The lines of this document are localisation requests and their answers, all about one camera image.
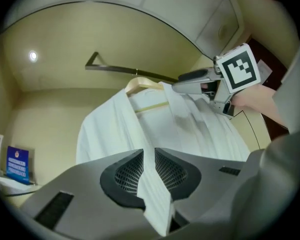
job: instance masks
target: white fabric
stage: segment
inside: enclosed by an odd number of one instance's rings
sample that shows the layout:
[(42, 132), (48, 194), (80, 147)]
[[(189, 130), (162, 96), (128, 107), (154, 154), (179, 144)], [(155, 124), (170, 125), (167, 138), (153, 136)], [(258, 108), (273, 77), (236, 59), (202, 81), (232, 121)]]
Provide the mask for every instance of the white fabric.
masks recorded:
[[(230, 121), (215, 114), (203, 95), (181, 95), (162, 84), (164, 91), (147, 89), (130, 98), (121, 90), (91, 112), (79, 132), (76, 163), (143, 149), (137, 195), (144, 199), (145, 217), (165, 236), (171, 196), (155, 170), (154, 148), (235, 161), (246, 161), (250, 152)], [(165, 101), (169, 105), (134, 112)]]

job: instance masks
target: ceiling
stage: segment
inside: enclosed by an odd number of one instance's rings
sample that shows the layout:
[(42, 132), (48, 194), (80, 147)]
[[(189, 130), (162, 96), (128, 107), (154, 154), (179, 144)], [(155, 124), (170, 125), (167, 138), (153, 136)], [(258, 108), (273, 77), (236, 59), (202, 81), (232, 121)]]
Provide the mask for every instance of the ceiling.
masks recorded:
[[(177, 78), (201, 53), (183, 35), (143, 12), (120, 5), (78, 2), (33, 13), (2, 34), (3, 54), (23, 91), (121, 89), (134, 76), (85, 70), (95, 63)], [(29, 52), (37, 61), (29, 60)]]

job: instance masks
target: forearm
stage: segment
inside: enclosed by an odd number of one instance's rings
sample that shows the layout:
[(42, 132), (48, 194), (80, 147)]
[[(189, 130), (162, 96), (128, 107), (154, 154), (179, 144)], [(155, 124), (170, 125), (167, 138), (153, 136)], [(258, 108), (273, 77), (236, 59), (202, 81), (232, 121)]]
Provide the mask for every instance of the forearm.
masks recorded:
[(273, 100), (275, 93), (276, 91), (273, 89), (261, 84), (256, 84), (237, 93), (235, 97), (233, 97), (233, 101), (235, 104), (236, 100), (239, 99), (244, 106), (250, 107), (268, 118), (271, 118), (278, 124), (285, 126)]

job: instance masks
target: black vent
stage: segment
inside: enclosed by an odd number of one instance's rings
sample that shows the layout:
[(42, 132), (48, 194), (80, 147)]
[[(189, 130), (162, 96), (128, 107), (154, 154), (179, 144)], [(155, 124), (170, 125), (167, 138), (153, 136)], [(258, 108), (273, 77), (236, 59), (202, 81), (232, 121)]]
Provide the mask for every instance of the black vent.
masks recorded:
[(35, 220), (53, 230), (73, 198), (72, 194), (59, 192), (35, 217)]
[(143, 154), (137, 155), (115, 172), (115, 182), (125, 191), (137, 196), (138, 182), (144, 171)]
[(168, 191), (178, 187), (187, 179), (187, 172), (176, 162), (155, 151), (155, 170)]
[(220, 168), (219, 171), (226, 173), (226, 174), (238, 176), (241, 170), (224, 166), (224, 167)]

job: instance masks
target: black slot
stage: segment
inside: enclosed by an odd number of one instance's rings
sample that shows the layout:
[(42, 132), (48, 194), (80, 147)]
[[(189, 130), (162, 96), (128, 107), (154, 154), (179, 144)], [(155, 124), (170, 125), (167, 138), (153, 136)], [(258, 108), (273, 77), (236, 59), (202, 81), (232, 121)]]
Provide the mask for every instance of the black slot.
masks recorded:
[(226, 174), (238, 176), (241, 170), (224, 166), (224, 167), (220, 168), (219, 171), (226, 173)]
[(53, 230), (73, 198), (72, 194), (59, 192), (34, 219)]

